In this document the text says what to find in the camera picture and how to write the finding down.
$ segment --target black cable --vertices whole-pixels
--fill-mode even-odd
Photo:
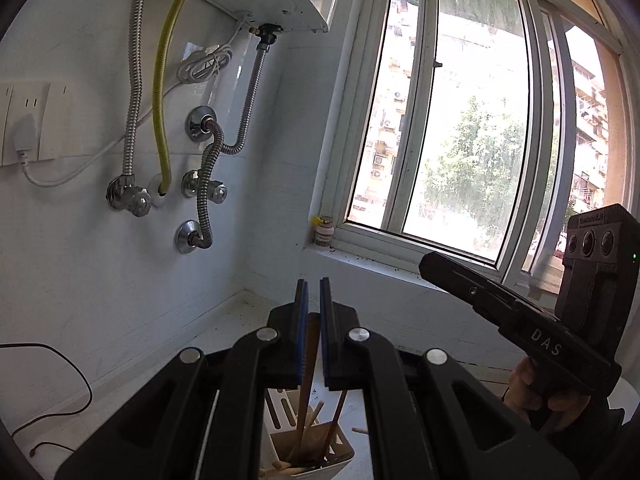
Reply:
[[[67,451],[70,451],[71,453],[75,453],[76,452],[75,449],[71,449],[70,447],[63,446],[62,444],[57,444],[55,442],[49,442],[49,441],[46,440],[44,442],[39,442],[35,446],[33,446],[31,448],[30,452],[29,452],[29,456],[33,458],[33,456],[36,454],[36,450],[40,446],[56,446],[56,447],[61,447],[62,449],[66,449]]]
[[[14,430],[14,432],[11,434],[12,438],[19,431],[22,431],[25,428],[28,428],[31,424],[35,424],[36,422],[39,422],[43,418],[49,418],[50,416],[78,415],[79,413],[84,412],[84,410],[86,410],[89,407],[89,405],[92,403],[92,400],[94,400],[94,392],[92,391],[91,386],[89,385],[89,381],[86,380],[86,377],[80,371],[80,368],[78,368],[64,354],[62,354],[61,352],[59,352],[55,348],[53,348],[53,347],[51,347],[49,345],[42,344],[42,343],[6,343],[6,344],[0,344],[0,348],[46,348],[47,350],[51,350],[54,354],[57,354],[60,357],[62,357],[67,363],[69,363],[73,367],[73,369],[76,372],[78,372],[80,377],[82,377],[82,380],[84,381],[84,384],[86,384],[87,389],[89,390],[89,400],[79,410],[75,410],[74,412],[66,412],[66,413],[47,413],[46,415],[37,416],[36,418],[34,418],[33,420],[30,420],[26,424],[21,425],[20,428],[18,428],[17,430]]]

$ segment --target coiled white cable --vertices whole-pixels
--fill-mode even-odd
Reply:
[[[216,78],[220,74],[220,71],[229,64],[231,58],[233,56],[233,50],[231,49],[231,43],[236,38],[240,30],[242,29],[242,25],[244,25],[243,20],[239,20],[236,23],[233,34],[231,38],[226,43],[220,45],[215,51],[211,54],[206,54],[204,50],[196,50],[192,52],[191,55],[180,63],[177,70],[178,82],[171,86],[166,92],[164,92],[162,98],[166,98],[174,89],[178,88],[183,84],[196,84],[207,81],[211,78]],[[151,117],[151,112],[153,110],[150,109],[145,115],[143,115],[138,122],[136,123],[136,127],[139,128]],[[122,134],[118,139],[112,140],[109,144],[107,144],[103,149],[101,149],[98,153],[93,155],[91,158],[83,162],[80,166],[75,168],[71,173],[66,174],[65,176],[61,176],[56,180],[39,180],[35,178],[31,170],[29,168],[29,158],[28,158],[28,150],[20,150],[18,151],[18,157],[20,158],[20,166],[22,168],[22,172],[24,176],[27,178],[29,182],[31,182],[34,186],[38,187],[57,187],[66,184],[70,180],[73,180],[76,176],[81,174],[84,170],[86,170],[89,166],[91,166],[96,160],[102,157],[109,150],[114,148],[118,143],[122,142],[125,134]]]

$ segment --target small can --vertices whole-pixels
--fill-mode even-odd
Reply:
[[[334,217],[321,215],[318,220],[319,222],[316,224],[314,232],[314,245],[328,249],[334,239]]]

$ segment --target white plug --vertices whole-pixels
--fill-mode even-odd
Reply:
[[[27,114],[15,125],[14,146],[18,158],[24,158],[26,152],[36,148],[36,119]]]

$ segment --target window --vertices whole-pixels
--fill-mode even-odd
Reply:
[[[630,196],[620,42],[591,0],[372,1],[323,197],[335,245],[556,292],[568,217]]]

